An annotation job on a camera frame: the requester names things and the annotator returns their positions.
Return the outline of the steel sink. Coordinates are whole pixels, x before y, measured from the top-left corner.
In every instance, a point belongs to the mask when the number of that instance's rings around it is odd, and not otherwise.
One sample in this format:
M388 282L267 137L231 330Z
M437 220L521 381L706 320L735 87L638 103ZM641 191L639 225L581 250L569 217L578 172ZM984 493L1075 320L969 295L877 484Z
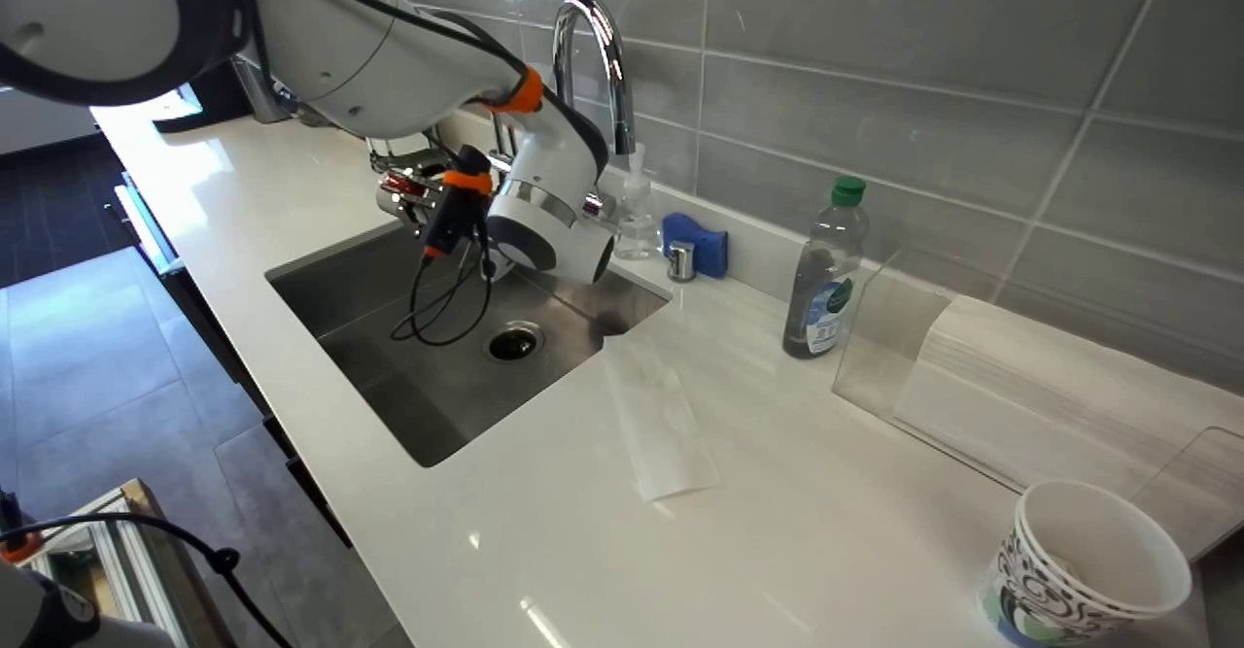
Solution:
M605 272L593 285L515 267L490 292L462 246L423 277L424 341L396 341L423 248L407 230L279 267L267 282L422 466L462 450L666 306Z

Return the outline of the shiny metal mug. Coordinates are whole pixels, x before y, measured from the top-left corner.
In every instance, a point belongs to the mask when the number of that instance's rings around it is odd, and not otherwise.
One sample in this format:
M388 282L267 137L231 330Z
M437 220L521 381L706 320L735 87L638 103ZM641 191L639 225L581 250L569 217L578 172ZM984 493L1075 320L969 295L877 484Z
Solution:
M417 239L440 205L443 177L450 169L448 153L424 149L413 153L369 152L369 165L378 174L377 206L396 216Z

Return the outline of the clear soap dispenser bottle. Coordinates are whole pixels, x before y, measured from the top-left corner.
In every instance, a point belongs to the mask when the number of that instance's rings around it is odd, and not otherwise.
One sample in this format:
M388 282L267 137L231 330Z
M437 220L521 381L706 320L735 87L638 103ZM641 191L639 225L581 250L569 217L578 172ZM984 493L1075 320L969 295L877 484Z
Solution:
M613 255L620 261L639 261L663 251L651 180L643 170L646 153L644 143L638 142L628 155L628 175L618 201L613 246Z

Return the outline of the blue sponge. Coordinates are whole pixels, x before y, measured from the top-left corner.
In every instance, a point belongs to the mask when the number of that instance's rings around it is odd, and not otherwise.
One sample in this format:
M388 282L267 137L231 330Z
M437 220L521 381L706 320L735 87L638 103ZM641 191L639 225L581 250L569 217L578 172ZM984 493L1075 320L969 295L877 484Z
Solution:
M725 279L729 271L728 239L729 233L712 231L703 228L687 214L671 213L662 218L662 238L666 246L663 254L671 255L674 243L693 244L693 264L695 272L712 279Z

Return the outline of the white paper towel sheet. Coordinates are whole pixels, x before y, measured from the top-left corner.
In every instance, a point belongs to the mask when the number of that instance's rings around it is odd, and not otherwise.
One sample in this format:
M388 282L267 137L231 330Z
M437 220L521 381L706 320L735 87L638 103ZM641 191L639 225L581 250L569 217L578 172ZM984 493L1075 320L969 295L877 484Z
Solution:
M620 335L605 340L600 356L641 500L719 486L715 458L674 364L648 341Z

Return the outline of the dish soap bottle green cap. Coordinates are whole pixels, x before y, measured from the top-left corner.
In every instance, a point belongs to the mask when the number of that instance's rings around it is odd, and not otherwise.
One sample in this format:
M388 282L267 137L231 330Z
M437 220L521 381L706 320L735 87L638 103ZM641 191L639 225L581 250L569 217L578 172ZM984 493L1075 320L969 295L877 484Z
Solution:
M868 233L868 218L861 206L866 187L857 177L837 178L829 205L814 216L782 325L782 351L794 358L825 356L846 333L846 311Z

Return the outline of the chrome tap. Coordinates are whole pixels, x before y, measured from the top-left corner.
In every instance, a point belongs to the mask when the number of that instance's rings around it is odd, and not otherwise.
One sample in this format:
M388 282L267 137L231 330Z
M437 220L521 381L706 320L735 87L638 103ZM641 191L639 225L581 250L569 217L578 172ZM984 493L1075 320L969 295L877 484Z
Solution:
M608 96L610 126L608 142L613 153L631 155L639 150L634 131L634 95L624 72L624 46L610 9L603 0L564 0L557 7L554 20L554 83L556 95L565 103L573 103L573 67L571 46L573 29L580 19L588 22L593 40L605 66L605 95ZM501 175L501 184L509 182L514 157L501 150L489 150L489 160L495 173ZM596 220L617 223L621 201L605 192L591 192L586 197L583 211Z

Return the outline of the clear acrylic towel holder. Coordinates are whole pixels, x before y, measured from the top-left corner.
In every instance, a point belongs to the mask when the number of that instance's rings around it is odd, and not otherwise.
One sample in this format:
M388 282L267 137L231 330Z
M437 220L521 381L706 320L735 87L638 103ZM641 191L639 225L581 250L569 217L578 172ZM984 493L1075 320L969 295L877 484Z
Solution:
M1036 483L1023 486L1009 481L893 415L921 342L959 295L1244 397L1244 353L1213 348L1171 326L1149 323L1066 290L1004 280L955 257L901 249L858 284L833 391L1013 493ZM1212 553L1244 534L1244 434L1209 427L1140 493L1123 498L1163 525L1186 557L1195 561Z

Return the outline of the stack of paper towels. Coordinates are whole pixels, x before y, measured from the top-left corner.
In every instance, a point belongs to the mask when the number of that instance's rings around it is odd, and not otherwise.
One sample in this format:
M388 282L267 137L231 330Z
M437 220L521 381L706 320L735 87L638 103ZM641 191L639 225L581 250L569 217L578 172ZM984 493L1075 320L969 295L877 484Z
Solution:
M1015 484L1140 493L1244 397L959 295L931 325L896 419Z

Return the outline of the patterned paper cup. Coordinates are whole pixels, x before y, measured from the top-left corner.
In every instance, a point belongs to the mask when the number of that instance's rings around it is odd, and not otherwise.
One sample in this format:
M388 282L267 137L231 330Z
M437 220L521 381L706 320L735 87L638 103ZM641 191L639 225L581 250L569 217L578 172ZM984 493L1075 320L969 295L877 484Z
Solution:
M1191 599L1186 553L1154 519L1088 483L1029 486L977 591L1015 648L1081 648Z

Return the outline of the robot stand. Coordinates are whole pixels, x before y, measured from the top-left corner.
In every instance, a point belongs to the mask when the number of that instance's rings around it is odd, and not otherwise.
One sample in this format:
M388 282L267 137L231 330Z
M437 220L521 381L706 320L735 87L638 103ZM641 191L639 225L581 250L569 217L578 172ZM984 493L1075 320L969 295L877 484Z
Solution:
M238 648L183 544L131 522L88 522L44 531L21 561L93 599L102 614L151 623L173 648Z

